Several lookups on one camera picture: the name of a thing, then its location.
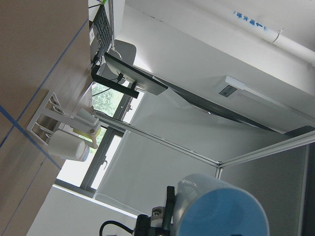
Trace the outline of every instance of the white holder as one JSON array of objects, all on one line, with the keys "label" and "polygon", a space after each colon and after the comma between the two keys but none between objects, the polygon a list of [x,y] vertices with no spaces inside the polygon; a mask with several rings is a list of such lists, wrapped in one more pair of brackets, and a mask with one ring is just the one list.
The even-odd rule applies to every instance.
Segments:
[{"label": "white holder", "polygon": [[[49,91],[47,95],[45,96],[45,98],[43,99],[43,101],[41,102],[40,106],[38,107],[31,121],[27,125],[26,129],[29,132],[31,132],[43,144],[48,145],[49,138],[54,133],[54,131],[38,123],[38,119],[41,116],[46,116],[56,121],[59,121],[61,123],[67,124],[70,127],[77,129],[85,134],[88,134],[92,142],[64,131],[78,139],[83,140],[87,144],[87,146],[91,148],[97,148],[98,145],[96,144],[96,134],[97,134],[97,131],[100,129],[100,122],[98,118],[93,118],[93,117],[87,118],[86,114],[82,111],[80,111],[78,114],[83,114],[82,115],[83,117],[72,114],[71,112],[62,108],[56,97],[56,94],[53,91]],[[40,130],[42,130],[45,133],[44,138],[38,135],[34,131],[36,127],[38,127]]]}]

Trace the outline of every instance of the white container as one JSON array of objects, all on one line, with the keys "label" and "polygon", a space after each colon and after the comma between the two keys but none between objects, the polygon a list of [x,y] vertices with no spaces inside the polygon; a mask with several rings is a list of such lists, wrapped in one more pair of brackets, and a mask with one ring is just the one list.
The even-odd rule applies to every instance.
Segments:
[{"label": "white container", "polygon": [[86,150],[86,144],[83,140],[61,130],[57,130],[52,135],[48,144],[50,155],[74,161],[82,161]]},{"label": "white container", "polygon": [[266,214],[248,192],[203,174],[178,183],[175,236],[268,236]]}]

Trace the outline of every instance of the pipe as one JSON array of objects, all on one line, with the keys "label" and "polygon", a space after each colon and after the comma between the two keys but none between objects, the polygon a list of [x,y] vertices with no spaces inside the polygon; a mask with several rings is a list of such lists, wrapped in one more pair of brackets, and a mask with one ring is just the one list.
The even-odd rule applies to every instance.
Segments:
[{"label": "pipe", "polygon": [[188,0],[191,4],[197,5],[201,9],[207,10],[210,13],[225,19],[226,21],[244,29],[252,34],[282,48],[283,50],[290,52],[291,54],[309,62],[315,66],[315,52],[302,46],[301,44],[283,36],[281,30],[279,32],[267,28],[261,22],[256,21],[247,15],[233,11],[223,6],[218,2],[211,2],[211,4],[205,4],[201,0]]},{"label": "pipe", "polygon": [[242,26],[243,29],[255,34],[258,37],[278,46],[279,48],[309,62],[315,66],[315,52],[304,47],[303,45],[283,36],[281,30],[276,32],[263,26],[258,21],[255,21],[246,15],[234,11],[236,16],[234,24]]}]

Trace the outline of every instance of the metal frame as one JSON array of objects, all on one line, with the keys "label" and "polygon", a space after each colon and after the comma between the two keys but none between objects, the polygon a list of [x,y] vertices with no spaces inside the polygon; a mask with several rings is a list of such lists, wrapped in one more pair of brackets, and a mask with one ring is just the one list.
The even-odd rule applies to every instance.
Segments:
[{"label": "metal frame", "polygon": [[99,118],[102,122],[105,122],[111,126],[115,126],[115,127],[119,127],[121,129],[125,129],[125,130],[129,130],[133,133],[136,133],[142,137],[148,138],[152,141],[155,141],[159,144],[165,145],[169,148],[172,148],[174,150],[177,150],[183,154],[189,155],[195,159],[201,160],[207,164],[210,164],[211,166],[216,167],[216,173],[215,173],[215,178],[220,179],[223,168],[228,167],[228,166],[233,166],[233,165],[238,165],[238,164],[242,164],[248,161],[253,161],[256,159],[260,159],[262,157],[266,157],[272,154],[276,154],[279,152],[283,152],[286,150],[290,150],[293,148],[297,148],[297,147],[301,147],[307,144],[311,144],[315,142],[315,131],[270,145],[268,147],[264,147],[261,149],[258,149],[256,151],[252,151],[250,153],[238,156],[236,158],[233,158],[231,160],[228,161],[224,161],[224,162],[220,162],[220,161],[216,161],[213,160],[209,157],[203,156],[201,154],[198,154],[195,151],[189,150],[188,148],[185,148],[183,146],[180,146],[178,144],[175,144],[171,141],[168,141],[164,138],[158,137],[154,134],[149,134],[146,133],[145,131],[132,126],[128,123],[125,123],[123,121],[117,120],[115,118],[109,117],[109,116],[105,116],[103,113],[100,113],[98,111],[94,111],[94,115]]}]

